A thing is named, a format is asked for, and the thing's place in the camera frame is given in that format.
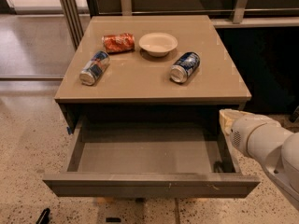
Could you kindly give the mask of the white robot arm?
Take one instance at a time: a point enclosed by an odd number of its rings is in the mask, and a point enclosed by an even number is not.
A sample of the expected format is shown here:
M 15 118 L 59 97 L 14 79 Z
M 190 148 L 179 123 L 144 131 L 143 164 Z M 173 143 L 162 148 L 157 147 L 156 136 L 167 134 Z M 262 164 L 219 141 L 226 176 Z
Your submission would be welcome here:
M 228 144 L 257 161 L 295 209 L 299 209 L 299 133 L 265 115 L 221 109 L 220 126 Z

